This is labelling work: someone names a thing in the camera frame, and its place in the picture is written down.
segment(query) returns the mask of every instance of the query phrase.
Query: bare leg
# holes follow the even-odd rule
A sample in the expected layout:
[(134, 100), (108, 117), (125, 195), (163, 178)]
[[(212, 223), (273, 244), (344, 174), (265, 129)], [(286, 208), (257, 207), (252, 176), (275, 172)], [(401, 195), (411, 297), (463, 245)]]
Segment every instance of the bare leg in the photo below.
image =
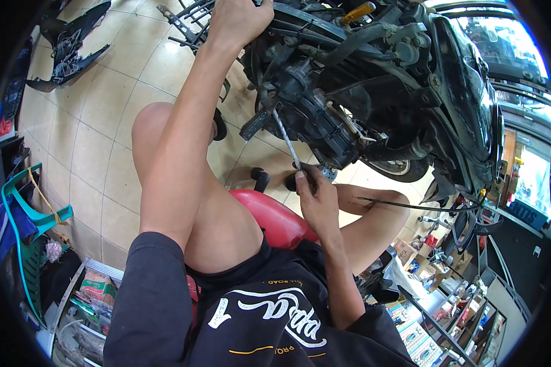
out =
[[(172, 106), (166, 102), (152, 103), (135, 118), (133, 161), (141, 182), (147, 175)], [(208, 163), (205, 164), (206, 180), (200, 184), (206, 186), (206, 195), (200, 202), (184, 258), (189, 267), (211, 274), (230, 269), (258, 253), (263, 233), (249, 210), (228, 193), (214, 177)], [(166, 205), (180, 203), (168, 202)]]
[(386, 204), (375, 204), (355, 197), (363, 196), (409, 204), (408, 198), (393, 190), (374, 190), (372, 188), (336, 184), (339, 209), (350, 214), (362, 216), (351, 224), (341, 228), (345, 252), (354, 275), (367, 269), (404, 227), (410, 209)]

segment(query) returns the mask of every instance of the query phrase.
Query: tire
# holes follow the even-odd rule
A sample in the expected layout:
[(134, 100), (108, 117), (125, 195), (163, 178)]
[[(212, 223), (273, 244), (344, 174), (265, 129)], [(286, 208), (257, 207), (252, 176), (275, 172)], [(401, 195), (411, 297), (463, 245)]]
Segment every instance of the tire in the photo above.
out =
[(389, 179), (392, 179), (394, 181), (398, 182), (416, 182), (420, 180), (428, 171), (429, 162), (428, 159), (411, 159), (406, 162), (408, 162), (408, 167), (403, 170), (402, 172), (396, 172), (396, 174), (391, 173), (391, 169), (385, 169), (382, 167), (382, 164), (384, 162), (370, 162), (365, 159), (361, 159), (361, 161), (367, 165), (369, 168), (373, 169), (374, 171), (382, 174), (385, 177), (388, 177)]

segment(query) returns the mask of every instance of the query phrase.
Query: mechanic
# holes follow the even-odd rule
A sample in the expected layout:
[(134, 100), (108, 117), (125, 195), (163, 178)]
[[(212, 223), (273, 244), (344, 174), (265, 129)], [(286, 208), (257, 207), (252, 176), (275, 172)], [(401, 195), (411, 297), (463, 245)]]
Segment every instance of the mechanic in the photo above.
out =
[[(208, 166), (223, 80), (273, 16), (272, 0), (259, 7), (217, 0), (208, 39), (175, 104), (153, 103), (136, 117), (140, 234), (117, 293), (106, 367), (415, 365), (385, 308), (366, 308), (353, 276), (382, 254), (409, 214), (354, 197), (407, 203), (404, 195), (334, 186), (308, 167), (296, 173), (297, 191), (320, 240), (270, 248)], [(316, 182), (314, 195), (306, 174)], [(339, 208), (362, 217), (339, 229)], [(192, 330), (186, 273), (202, 289)]]

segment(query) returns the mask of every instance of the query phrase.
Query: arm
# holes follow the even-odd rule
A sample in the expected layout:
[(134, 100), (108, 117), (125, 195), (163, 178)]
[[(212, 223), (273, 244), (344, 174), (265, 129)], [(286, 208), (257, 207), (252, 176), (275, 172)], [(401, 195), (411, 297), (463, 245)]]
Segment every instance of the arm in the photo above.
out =
[(337, 189), (314, 166), (305, 166), (316, 184), (313, 195), (304, 172), (296, 173), (302, 215), (320, 239), (327, 272), (328, 303), (335, 327), (345, 330), (365, 313), (365, 305), (349, 267), (339, 229)]
[(163, 233), (184, 250), (203, 195), (208, 136), (227, 71), (273, 18), (273, 1), (218, 0), (208, 39), (169, 116), (143, 182), (140, 233)]

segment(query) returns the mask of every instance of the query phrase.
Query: motorcycle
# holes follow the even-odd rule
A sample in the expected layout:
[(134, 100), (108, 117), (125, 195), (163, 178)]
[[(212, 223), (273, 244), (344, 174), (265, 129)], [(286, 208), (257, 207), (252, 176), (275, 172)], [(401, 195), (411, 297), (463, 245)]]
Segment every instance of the motorcycle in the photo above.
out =
[[(171, 39), (195, 52), (213, 6), (157, 8), (186, 41)], [(402, 0), (276, 0), (274, 14), (238, 59), (257, 90), (244, 139), (259, 129), (283, 139), (276, 109), (289, 138), (326, 167), (360, 160), (410, 183), (432, 165), (423, 202), (456, 191), (481, 202), (501, 184), (504, 119), (488, 64), (457, 23)]]

